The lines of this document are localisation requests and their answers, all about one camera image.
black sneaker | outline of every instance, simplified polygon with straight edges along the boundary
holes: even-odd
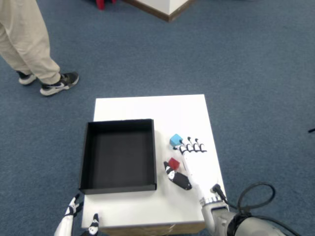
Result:
[[[40,89],[40,93],[44,96],[50,96],[65,89],[69,89],[76,85],[79,81],[79,75],[77,72],[61,74],[60,80],[53,84],[43,84]]]
[[[33,74],[30,75],[26,75],[24,73],[22,73],[21,71],[17,71],[20,78],[19,78],[19,83],[22,85],[30,85],[31,83],[33,83],[36,80],[36,76],[34,76]]]

white table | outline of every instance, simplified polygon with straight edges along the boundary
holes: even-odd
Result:
[[[224,190],[204,95],[96,99],[94,121],[143,118],[154,119],[157,190],[85,195],[82,228],[90,225],[94,213],[99,214],[100,228],[203,222],[195,190],[176,186],[164,170],[163,161],[180,160],[169,145],[175,133],[203,141]]]

black cable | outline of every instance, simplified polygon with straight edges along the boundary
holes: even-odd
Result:
[[[242,206],[241,203],[242,203],[242,200],[243,200],[243,198],[245,197],[245,195],[246,195],[248,192],[250,192],[252,189],[254,189],[254,188],[258,187],[258,186],[261,186],[261,185],[265,185],[265,186],[268,186],[268,187],[271,188],[271,190],[272,190],[272,195],[271,195],[271,197],[270,197],[268,200],[266,200],[266,201],[264,201],[264,202],[262,202],[262,203],[260,203],[260,204],[251,205],[251,206]],[[243,214],[243,215],[245,215],[246,217],[256,217],[256,218],[258,218],[258,219],[271,221],[271,222],[273,222],[273,223],[276,223],[276,224],[280,225],[280,226],[283,227],[284,229],[288,230],[288,231],[291,232],[293,235],[295,235],[295,236],[300,236],[300,234],[298,234],[296,231],[294,231],[294,230],[293,230],[292,228],[290,228],[288,225],[282,223],[282,222],[279,221],[279,220],[273,219],[273,218],[268,217],[268,216],[254,216],[254,215],[251,215],[251,213],[250,213],[250,210],[251,210],[251,209],[263,207],[263,206],[265,206],[265,205],[271,203],[272,200],[275,198],[275,196],[276,196],[276,189],[274,188],[273,185],[271,185],[271,184],[269,184],[269,183],[267,183],[267,182],[257,182],[257,183],[254,183],[254,184],[248,186],[248,187],[241,193],[241,195],[240,195],[240,197],[239,197],[239,199],[238,199],[238,201],[237,201],[237,206],[231,204],[231,203],[226,199],[226,196],[224,195],[223,191],[221,190],[221,186],[220,186],[219,184],[216,184],[215,186],[213,186],[212,191],[215,192],[215,193],[217,193],[217,194],[221,197],[221,199],[222,199],[227,205],[229,205],[230,207],[232,207],[232,208],[234,208],[234,209],[237,209],[237,210],[239,211],[239,214],[238,214],[238,215],[242,215],[242,214]]]
[[[291,227],[289,227],[288,225],[282,223],[279,220],[276,220],[274,218],[268,217],[268,216],[263,216],[263,215],[255,215],[254,217],[259,218],[261,220],[268,220],[271,222],[276,223],[277,225],[280,225],[281,227],[283,227],[284,229],[288,230],[289,232],[291,232],[292,234],[296,235],[296,236],[300,236],[295,230],[293,230]]]

open box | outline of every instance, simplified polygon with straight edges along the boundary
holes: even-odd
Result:
[[[89,122],[79,189],[84,194],[156,190],[153,120]]]

blue carpet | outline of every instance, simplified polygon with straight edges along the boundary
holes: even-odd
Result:
[[[254,213],[315,235],[314,0],[199,0],[171,24],[121,1],[105,11],[91,0],[38,4],[52,57],[81,80],[42,97],[0,59],[1,236],[53,235],[78,192],[96,98],[196,93],[207,99],[229,199],[273,183],[275,200]],[[80,226],[79,216],[75,236]]]

